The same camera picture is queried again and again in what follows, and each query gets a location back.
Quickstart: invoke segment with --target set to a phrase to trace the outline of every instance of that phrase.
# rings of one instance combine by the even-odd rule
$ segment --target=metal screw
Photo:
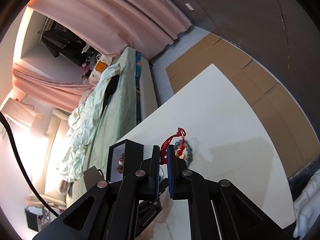
[[[137,175],[138,177],[142,177],[142,176],[144,176],[145,174],[146,174],[146,172],[143,171],[143,170],[138,170],[138,171],[136,171],[136,175]]]
[[[223,179],[220,183],[221,183],[221,185],[223,187],[229,187],[230,186],[230,181],[227,180],[227,179]]]
[[[184,170],[182,174],[185,176],[190,176],[192,174],[192,170]]]
[[[108,182],[106,182],[105,180],[101,180],[101,181],[98,182],[98,187],[99,188],[104,188],[106,186],[108,186]]]

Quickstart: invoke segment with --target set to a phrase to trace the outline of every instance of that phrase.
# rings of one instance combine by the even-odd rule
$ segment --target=pink curtain
[[[13,66],[12,76],[13,85],[20,90],[69,113],[78,107],[82,94],[93,87],[52,81],[18,65]]]
[[[130,46],[150,59],[191,26],[169,0],[31,0],[28,6],[110,56]]]

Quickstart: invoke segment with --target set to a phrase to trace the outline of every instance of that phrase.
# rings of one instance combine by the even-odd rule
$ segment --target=cardboard box
[[[255,103],[252,109],[270,136],[287,177],[292,176],[303,167],[304,161],[290,130],[267,97]]]
[[[241,50],[209,34],[171,63],[166,72],[173,93],[176,93],[211,63],[230,78],[251,60],[252,58]]]
[[[166,72],[178,92],[213,63],[238,89],[269,134],[287,177],[320,153],[319,141],[284,87],[240,49],[209,34],[171,63]]]
[[[277,85],[270,90],[267,97],[279,112],[301,152],[304,160],[302,168],[320,153],[316,134],[300,107],[282,85]]]
[[[198,55],[203,52],[204,49],[209,48],[219,40],[221,40],[220,37],[211,33],[202,38],[198,43],[192,46],[188,51],[182,54],[165,69],[169,79],[174,77],[178,72],[182,71],[184,66],[193,58],[198,57]]]
[[[277,81],[255,61],[251,61],[243,71],[263,93],[277,84]]]
[[[277,81],[254,61],[239,70],[229,80],[250,106],[263,98],[264,94],[277,84]]]

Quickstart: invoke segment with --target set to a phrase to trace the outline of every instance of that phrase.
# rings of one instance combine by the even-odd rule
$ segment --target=bed
[[[127,47],[119,59],[114,62],[125,65],[118,86],[99,120],[96,135],[88,145],[84,158],[83,171],[96,166],[104,173],[107,169],[109,147],[137,125],[136,84],[134,80],[136,51]],[[148,61],[141,57],[141,76],[139,80],[141,120],[146,119],[157,108],[156,96]],[[67,196],[70,206],[86,192],[83,175],[72,185],[72,196]]]
[[[137,125],[137,86],[135,82],[136,73],[136,51],[127,47],[122,55],[116,59],[113,64],[120,64],[123,69],[119,75],[118,83],[114,94],[107,102],[101,117],[98,121],[97,130],[93,141],[88,145],[87,152],[84,158],[83,171],[92,166],[96,166],[106,173],[108,150],[111,145],[116,143],[120,138],[127,134]],[[141,112],[141,120],[146,119],[157,108],[156,96],[154,92],[153,82],[148,61],[140,58],[141,75],[139,80],[139,107]],[[37,181],[39,190],[43,188],[41,194],[52,205],[65,208],[70,206],[81,195],[86,192],[83,175],[79,180],[76,180],[70,191],[72,196],[65,196],[58,192],[57,182],[52,181],[58,177],[56,173],[57,162],[56,156],[60,153],[59,145],[62,144],[62,139],[67,133],[67,121],[61,121],[65,124],[61,129],[57,125],[57,114],[53,114],[49,125],[50,133],[47,132],[48,144],[46,150],[43,151],[43,164],[39,165],[41,171],[39,176],[34,177],[33,181]],[[31,194],[26,198],[28,205],[33,205],[34,196]]]

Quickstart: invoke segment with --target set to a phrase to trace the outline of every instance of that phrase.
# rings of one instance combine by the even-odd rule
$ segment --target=gray wall
[[[26,35],[24,36],[21,57],[39,45],[41,33],[47,19],[47,16],[38,13],[37,11],[33,11],[26,30]]]
[[[54,58],[44,44],[33,48],[22,57],[22,60],[53,80],[83,84],[80,75],[84,69],[61,54]]]

